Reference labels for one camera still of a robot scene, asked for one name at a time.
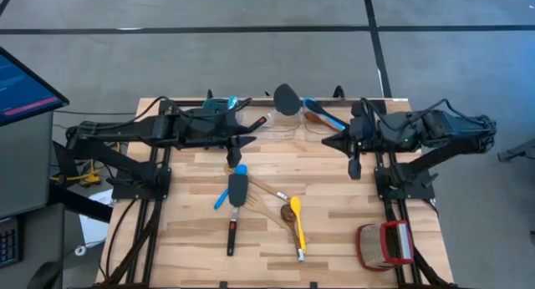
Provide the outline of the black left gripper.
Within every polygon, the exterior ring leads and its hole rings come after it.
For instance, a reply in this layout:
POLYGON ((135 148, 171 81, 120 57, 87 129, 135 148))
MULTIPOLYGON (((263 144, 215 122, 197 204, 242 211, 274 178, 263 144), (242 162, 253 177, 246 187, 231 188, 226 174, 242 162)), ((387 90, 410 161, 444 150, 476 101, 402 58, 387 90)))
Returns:
POLYGON ((252 143, 257 138, 256 136, 242 135, 247 132, 247 128, 243 125, 241 125, 234 135, 214 135, 212 131, 215 123, 211 122, 208 118, 217 116, 217 114, 211 114, 206 109, 188 109, 185 114, 186 116, 183 118, 183 122, 186 124, 186 127, 183 131, 183 147, 224 147, 227 149, 227 163, 231 168, 236 167, 242 158, 240 149, 252 143))

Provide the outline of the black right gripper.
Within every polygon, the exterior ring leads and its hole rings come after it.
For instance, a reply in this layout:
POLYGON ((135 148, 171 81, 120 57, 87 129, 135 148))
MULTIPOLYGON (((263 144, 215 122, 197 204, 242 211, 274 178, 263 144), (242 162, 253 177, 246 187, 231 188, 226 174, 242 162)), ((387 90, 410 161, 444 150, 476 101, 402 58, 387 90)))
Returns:
POLYGON ((340 151, 349 158, 348 173, 352 180, 361 178, 360 155, 366 152, 402 152, 401 144, 388 140, 379 130, 373 114, 365 109, 353 109, 350 125, 322 139, 322 144, 340 151))

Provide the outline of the large pale blue spoon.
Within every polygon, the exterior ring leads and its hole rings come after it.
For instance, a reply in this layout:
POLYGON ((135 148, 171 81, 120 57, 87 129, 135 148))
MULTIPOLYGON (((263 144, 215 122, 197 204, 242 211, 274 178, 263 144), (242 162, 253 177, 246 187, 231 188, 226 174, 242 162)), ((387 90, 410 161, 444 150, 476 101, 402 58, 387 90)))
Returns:
MULTIPOLYGON (((311 98, 305 98, 305 99, 303 99, 303 109, 304 109, 304 113, 307 112, 307 111, 313 112, 313 111, 311 111, 311 110, 308 108, 308 106, 307 106, 307 101, 310 100, 310 99, 311 99, 311 98)), ((336 123, 336 122, 334 122, 334 121, 330 121, 330 120, 327 119, 327 121, 332 125, 331 129, 335 129, 335 130, 338 130, 338 131, 342 131, 342 130, 346 129, 347 124, 346 124, 344 121, 342 121, 341 119, 338 119, 338 118, 336 118, 336 119, 338 120, 338 123, 336 123)))

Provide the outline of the blue silicone spoon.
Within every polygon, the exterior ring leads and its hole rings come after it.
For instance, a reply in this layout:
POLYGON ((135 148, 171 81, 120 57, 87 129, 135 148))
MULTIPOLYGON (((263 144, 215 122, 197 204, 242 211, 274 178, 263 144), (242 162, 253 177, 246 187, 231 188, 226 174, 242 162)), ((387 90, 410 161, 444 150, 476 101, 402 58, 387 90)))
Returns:
MULTIPOLYGON (((235 175, 245 175, 246 173, 247 173, 247 167, 245 165, 238 165, 234 170, 235 175)), ((223 202, 227 198, 227 195, 228 195, 228 189, 225 189, 214 204, 215 210, 218 210, 222 206, 223 202)))

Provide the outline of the grey wedge spatula black handle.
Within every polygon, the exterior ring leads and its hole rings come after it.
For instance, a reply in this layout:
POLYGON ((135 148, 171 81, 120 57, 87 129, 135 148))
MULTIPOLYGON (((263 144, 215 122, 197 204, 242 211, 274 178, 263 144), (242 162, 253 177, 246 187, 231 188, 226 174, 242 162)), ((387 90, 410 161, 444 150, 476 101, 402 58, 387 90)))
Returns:
POLYGON ((247 198, 248 177, 247 175, 232 174, 228 180, 228 199, 232 205, 232 214, 228 227, 227 255, 233 256, 237 234, 237 218, 239 208, 245 204, 247 198))

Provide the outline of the round black spatula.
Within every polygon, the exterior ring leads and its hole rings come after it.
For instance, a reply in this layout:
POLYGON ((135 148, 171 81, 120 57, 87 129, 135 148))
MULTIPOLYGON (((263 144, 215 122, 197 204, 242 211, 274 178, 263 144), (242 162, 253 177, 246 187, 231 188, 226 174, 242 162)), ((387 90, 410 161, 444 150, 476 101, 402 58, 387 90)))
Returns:
POLYGON ((276 114, 294 116, 302 107, 302 101, 288 84, 280 84, 273 95, 274 109, 249 126, 251 132, 257 130, 276 114))

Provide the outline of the yellow plastic spoon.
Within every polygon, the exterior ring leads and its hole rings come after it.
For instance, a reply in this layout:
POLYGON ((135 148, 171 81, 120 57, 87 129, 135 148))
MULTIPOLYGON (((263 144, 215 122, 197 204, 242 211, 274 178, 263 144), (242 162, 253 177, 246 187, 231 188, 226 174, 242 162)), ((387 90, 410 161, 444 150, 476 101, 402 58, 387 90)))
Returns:
POLYGON ((290 207, 291 207, 293 213, 296 215, 296 221, 297 221, 297 225, 298 225, 298 239, 299 239, 299 243, 300 243, 301 249, 303 250, 303 252, 306 252, 307 251, 306 240, 305 240, 305 236, 304 236, 304 233, 303 233, 301 217, 300 217, 300 214, 301 214, 301 201, 297 196, 293 196, 290 199, 290 207))

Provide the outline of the dark brown wooden spoon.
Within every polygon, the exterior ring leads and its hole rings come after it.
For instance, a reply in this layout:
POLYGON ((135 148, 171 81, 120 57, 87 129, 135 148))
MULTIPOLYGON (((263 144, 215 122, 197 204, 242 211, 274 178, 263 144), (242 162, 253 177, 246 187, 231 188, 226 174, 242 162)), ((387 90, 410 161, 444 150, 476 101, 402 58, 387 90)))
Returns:
POLYGON ((291 209, 290 204, 286 204, 286 205, 283 205, 281 207, 280 215, 281 215, 283 221, 288 225, 288 227, 290 229, 290 232, 292 234, 293 241, 294 241, 294 244, 296 246, 297 253, 298 253, 298 261, 299 262, 304 262, 304 260, 305 260, 304 252, 303 252, 303 249, 302 249, 302 247, 300 245, 298 234, 295 231, 295 222, 297 221, 297 216, 295 215, 295 213, 291 209))

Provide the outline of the reddish brown wooden utensil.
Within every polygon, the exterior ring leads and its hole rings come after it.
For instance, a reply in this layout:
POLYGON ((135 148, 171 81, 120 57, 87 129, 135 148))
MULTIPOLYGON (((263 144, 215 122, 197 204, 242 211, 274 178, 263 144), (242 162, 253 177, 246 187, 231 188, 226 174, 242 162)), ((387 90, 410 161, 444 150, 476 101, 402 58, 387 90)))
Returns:
POLYGON ((308 122, 311 122, 314 124, 323 124, 323 125, 328 126, 329 128, 332 127, 332 125, 322 115, 307 111, 304 113, 304 116, 308 122))

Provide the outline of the teal plastic bin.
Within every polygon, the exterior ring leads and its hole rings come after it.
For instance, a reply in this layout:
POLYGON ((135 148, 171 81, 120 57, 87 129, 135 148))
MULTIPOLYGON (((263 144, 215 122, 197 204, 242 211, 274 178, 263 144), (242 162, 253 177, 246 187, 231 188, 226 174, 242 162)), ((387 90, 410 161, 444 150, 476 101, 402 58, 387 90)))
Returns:
MULTIPOLYGON (((224 115, 224 111, 227 111, 227 99, 207 99, 202 108, 208 110, 211 114, 217 114, 217 116, 224 115)), ((208 119, 215 123, 217 116, 212 116, 208 119)))

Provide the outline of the light wooden slotted spatula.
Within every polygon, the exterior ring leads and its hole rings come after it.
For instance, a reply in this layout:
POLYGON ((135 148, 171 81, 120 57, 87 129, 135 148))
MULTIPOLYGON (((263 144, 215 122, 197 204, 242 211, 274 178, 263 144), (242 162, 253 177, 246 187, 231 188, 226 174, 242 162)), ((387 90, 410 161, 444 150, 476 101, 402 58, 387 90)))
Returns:
POLYGON ((283 193, 282 191, 280 191, 278 189, 275 189, 274 187, 268 185, 267 183, 263 182, 262 180, 254 177, 252 175, 249 175, 248 173, 246 173, 246 176, 248 177, 248 181, 250 183, 256 185, 260 189, 266 191, 267 193, 269 193, 271 195, 275 195, 277 198, 279 198, 281 200, 284 200, 287 203, 290 202, 290 196, 289 195, 283 193))

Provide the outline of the light wooden spork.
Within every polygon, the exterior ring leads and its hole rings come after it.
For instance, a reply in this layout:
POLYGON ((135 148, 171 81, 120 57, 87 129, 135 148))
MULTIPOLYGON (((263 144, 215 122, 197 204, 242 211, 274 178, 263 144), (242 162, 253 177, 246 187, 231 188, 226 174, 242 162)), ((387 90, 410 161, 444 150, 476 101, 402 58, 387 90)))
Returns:
POLYGON ((296 231, 279 215, 269 210, 262 197, 254 191, 248 191, 245 208, 265 215, 268 219, 282 227, 295 241, 298 241, 296 231))

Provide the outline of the red framed metal grater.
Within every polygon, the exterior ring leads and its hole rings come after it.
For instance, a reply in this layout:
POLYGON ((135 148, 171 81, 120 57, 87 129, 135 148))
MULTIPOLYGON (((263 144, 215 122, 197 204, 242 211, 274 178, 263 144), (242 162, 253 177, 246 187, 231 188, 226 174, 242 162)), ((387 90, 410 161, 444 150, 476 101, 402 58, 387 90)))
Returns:
POLYGON ((414 262, 414 245, 404 220, 367 224, 356 231, 360 265, 369 271, 388 271, 414 262))

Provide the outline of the white paper sheet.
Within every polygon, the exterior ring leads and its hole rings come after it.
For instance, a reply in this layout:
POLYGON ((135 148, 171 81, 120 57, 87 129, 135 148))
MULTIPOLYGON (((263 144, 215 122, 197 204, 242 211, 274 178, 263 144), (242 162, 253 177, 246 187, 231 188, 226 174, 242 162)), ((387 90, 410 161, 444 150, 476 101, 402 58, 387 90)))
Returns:
MULTIPOLYGON (((91 195, 89 198, 103 205, 113 206, 112 191, 112 189, 101 191, 91 195)), ((105 241, 109 229, 108 222, 97 221, 86 215, 79 215, 79 220, 84 236, 84 243, 87 248, 91 248, 105 241)))

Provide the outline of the black aluminium rig frame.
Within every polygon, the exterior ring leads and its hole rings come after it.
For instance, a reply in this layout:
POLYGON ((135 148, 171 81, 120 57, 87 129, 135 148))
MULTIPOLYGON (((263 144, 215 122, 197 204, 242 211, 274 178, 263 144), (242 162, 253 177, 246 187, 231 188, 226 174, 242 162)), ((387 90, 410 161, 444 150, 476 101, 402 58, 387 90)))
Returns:
MULTIPOLYGON (((177 101, 173 100, 164 100, 159 102, 159 112, 158 115, 153 116, 147 116, 146 118, 165 118, 169 114, 174 114, 178 107, 177 101)), ((153 169, 153 172, 150 172, 151 178, 148 180, 141 179, 141 176, 137 176, 134 173, 133 168, 130 169, 128 172, 126 170, 122 170, 118 168, 117 170, 126 172, 127 174, 131 175, 135 180, 142 180, 147 185, 153 185, 155 183, 156 178, 156 170, 161 167, 169 168, 169 160, 171 156, 171 149, 164 148, 164 154, 163 154, 163 162, 157 163, 155 162, 157 156, 156 148, 152 148, 150 153, 150 161, 147 163, 141 163, 141 164, 148 164, 149 168, 153 169)), ((121 214, 115 228, 114 232, 109 239, 109 246, 108 246, 108 255, 106 257, 106 270, 102 270, 101 273, 103 276, 105 276, 105 281, 102 283, 99 283, 97 285, 94 285, 94 288, 97 289, 150 289, 149 287, 149 279, 151 275, 151 269, 153 265, 154 260, 154 254, 155 254, 155 240, 157 237, 157 231, 159 229, 159 223, 161 218, 161 211, 162 211, 162 203, 163 200, 154 200, 155 205, 154 209, 152 211, 152 214, 150 215, 150 219, 148 222, 145 223, 145 217, 146 217, 146 210, 148 208, 149 200, 142 200, 142 199, 133 199, 128 206, 126 206, 125 210, 121 214), (128 214, 128 211, 133 206, 136 200, 140 200, 140 209, 138 213, 138 221, 136 222, 136 228, 135 233, 133 236, 133 243, 132 247, 129 249, 128 253, 126 254, 125 258, 120 262, 120 264, 111 272, 109 273, 109 263, 111 259, 111 252, 113 249, 113 244, 115 242, 115 237, 117 235, 117 232, 120 228, 120 225, 124 218, 126 217, 126 214, 128 214), (147 247, 147 255, 145 257, 145 268, 144 268, 144 274, 142 277, 142 282, 134 283, 135 278, 135 269, 137 267, 139 254, 141 251, 141 248, 145 245, 145 243, 148 244, 147 247), (123 276, 126 274, 126 281, 125 284, 119 284, 120 280, 123 278, 123 276)), ((396 275, 399 277, 398 280, 398 289, 461 289, 460 287, 457 287, 456 284, 453 283, 447 283, 443 279, 441 279, 436 272, 426 264, 425 259, 420 255, 420 264, 415 263, 415 271, 414 272, 414 283, 407 283, 406 281, 402 281, 403 278, 402 275, 404 272, 400 272, 401 268, 395 268, 396 269, 396 275), (428 281, 430 281, 430 285, 423 285, 421 281, 417 281, 416 278, 417 275, 419 275, 419 272, 421 271, 424 276, 427 278, 428 281)))

